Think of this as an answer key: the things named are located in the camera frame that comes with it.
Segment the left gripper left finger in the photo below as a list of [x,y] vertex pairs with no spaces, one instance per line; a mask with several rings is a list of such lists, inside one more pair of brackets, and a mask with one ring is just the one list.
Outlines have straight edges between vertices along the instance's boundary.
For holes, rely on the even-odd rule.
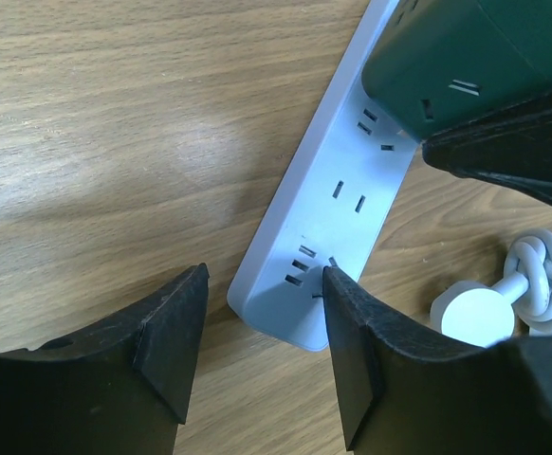
[[0,354],[0,454],[170,454],[186,422],[209,271],[36,350]]

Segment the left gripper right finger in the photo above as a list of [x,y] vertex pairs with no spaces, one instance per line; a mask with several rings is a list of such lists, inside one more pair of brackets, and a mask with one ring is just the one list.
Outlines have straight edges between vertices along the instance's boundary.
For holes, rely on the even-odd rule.
[[552,337],[480,348],[374,298],[342,270],[322,295],[346,448],[552,454]]

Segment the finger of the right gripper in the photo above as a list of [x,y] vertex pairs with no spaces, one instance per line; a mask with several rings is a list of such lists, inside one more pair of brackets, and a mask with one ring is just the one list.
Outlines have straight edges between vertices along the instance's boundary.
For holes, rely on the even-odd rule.
[[552,91],[428,138],[426,164],[552,207]]

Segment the dark green charger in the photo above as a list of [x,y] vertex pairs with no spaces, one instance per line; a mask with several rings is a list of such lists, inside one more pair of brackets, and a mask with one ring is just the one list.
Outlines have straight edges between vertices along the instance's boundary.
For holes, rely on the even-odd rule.
[[552,1],[401,1],[362,71],[415,139],[552,88]]

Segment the blue round socket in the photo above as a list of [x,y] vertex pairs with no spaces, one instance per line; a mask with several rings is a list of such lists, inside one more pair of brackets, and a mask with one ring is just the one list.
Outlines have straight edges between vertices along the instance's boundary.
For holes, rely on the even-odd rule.
[[503,278],[492,286],[461,281],[431,306],[440,334],[488,347],[509,338],[520,319],[532,336],[552,336],[552,231],[531,229],[510,245]]

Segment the blue power strip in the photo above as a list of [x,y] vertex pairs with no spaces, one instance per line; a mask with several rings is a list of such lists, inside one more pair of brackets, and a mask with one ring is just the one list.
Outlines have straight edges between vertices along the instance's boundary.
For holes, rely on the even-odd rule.
[[360,80],[395,9],[368,5],[227,294],[246,325],[310,352],[328,344],[323,270],[360,277],[417,147]]

